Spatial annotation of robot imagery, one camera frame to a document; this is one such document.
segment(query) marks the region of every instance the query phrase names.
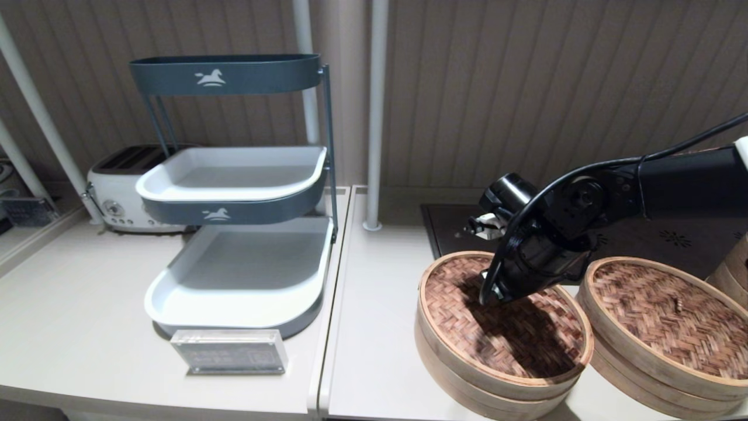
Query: horse logo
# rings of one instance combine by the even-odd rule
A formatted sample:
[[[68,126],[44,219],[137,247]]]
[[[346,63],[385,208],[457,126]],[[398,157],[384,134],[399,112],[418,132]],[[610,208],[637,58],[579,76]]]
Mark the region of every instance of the horse logo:
[[[226,210],[226,208],[218,209],[216,212],[203,210],[203,213],[206,215],[203,219],[207,219],[209,221],[228,221],[229,219],[231,219],[231,216],[229,216],[228,210]]]
[[[213,69],[213,72],[209,75],[206,75],[204,73],[195,73],[196,77],[201,78],[197,81],[197,84],[200,86],[223,86],[226,85],[226,81],[221,79],[221,76],[223,76],[223,73],[219,69]]]

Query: toaster dial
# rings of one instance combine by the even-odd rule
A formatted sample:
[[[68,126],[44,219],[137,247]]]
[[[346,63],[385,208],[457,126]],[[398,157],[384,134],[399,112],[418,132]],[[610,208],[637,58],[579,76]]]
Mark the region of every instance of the toaster dial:
[[[107,200],[104,202],[104,211],[109,216],[123,216],[125,214],[125,210],[122,206],[114,200]]]

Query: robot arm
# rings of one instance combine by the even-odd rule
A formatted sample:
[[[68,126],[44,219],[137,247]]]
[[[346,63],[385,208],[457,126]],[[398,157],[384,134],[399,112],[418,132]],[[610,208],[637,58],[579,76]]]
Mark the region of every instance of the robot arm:
[[[682,151],[744,121],[748,113],[671,149]],[[517,174],[504,175],[479,201],[488,213],[470,218],[466,228],[500,238],[483,272],[481,302],[511,302],[577,279],[596,248],[592,232],[624,218],[748,215],[747,166],[744,137],[707,151],[592,164],[541,191]]]

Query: white pole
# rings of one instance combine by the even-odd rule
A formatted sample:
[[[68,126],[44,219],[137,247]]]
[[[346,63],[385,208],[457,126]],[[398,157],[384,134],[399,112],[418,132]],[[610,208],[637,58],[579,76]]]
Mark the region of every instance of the white pole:
[[[7,157],[10,158],[13,167],[18,171],[18,175],[21,176],[21,179],[23,179],[23,182],[31,191],[31,194],[34,195],[34,197],[45,198],[52,208],[57,210],[57,206],[52,198],[49,197],[49,193],[46,191],[41,181],[39,181],[34,170],[31,169],[26,157],[24,157],[21,150],[18,149],[18,145],[15,143],[13,138],[10,137],[10,133],[7,131],[7,127],[2,119],[0,119],[0,147],[5,151]]]
[[[381,167],[381,133],[384,126],[384,74],[387,63],[387,15],[389,0],[372,3],[372,55],[369,94],[369,192],[367,220],[364,228],[381,229],[379,222],[379,178]]]
[[[73,157],[70,155],[70,152],[65,147],[65,144],[60,137],[60,133],[57,131],[57,127],[55,127],[55,123],[52,122],[52,117],[50,117],[49,111],[47,111],[47,108],[44,106],[39,91],[37,90],[36,85],[34,85],[34,81],[31,80],[31,75],[28,73],[28,69],[23,63],[21,55],[18,53],[18,48],[16,48],[16,44],[10,36],[10,31],[7,30],[7,26],[5,25],[5,21],[1,14],[0,51],[2,51],[2,55],[5,57],[10,72],[13,74],[13,77],[16,78],[16,83],[18,83],[18,87],[21,89],[23,97],[26,99],[29,108],[31,108],[31,112],[34,113],[34,117],[37,119],[37,123],[39,124],[39,127],[41,127],[49,146],[52,147],[52,151],[60,161],[62,169],[70,179],[76,192],[80,195],[86,209],[88,209],[88,213],[91,215],[91,223],[102,223],[101,214],[96,210],[96,206],[92,200],[88,198],[88,194],[86,193],[86,181],[76,165],[76,162],[73,160]]]
[[[301,54],[312,54],[312,19],[309,13],[309,0],[293,0],[293,20],[296,28],[296,43]],[[307,125],[307,141],[310,145],[319,144],[319,115],[317,113],[316,88],[304,89],[304,122]]]

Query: white toaster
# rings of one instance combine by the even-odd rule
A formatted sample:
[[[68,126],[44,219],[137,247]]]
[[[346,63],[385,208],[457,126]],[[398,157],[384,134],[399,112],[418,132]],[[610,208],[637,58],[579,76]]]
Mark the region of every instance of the white toaster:
[[[186,230],[185,225],[164,224],[152,218],[135,191],[138,179],[165,159],[160,145],[136,145],[100,160],[88,171],[88,193],[107,225],[115,231],[124,232],[168,233]]]

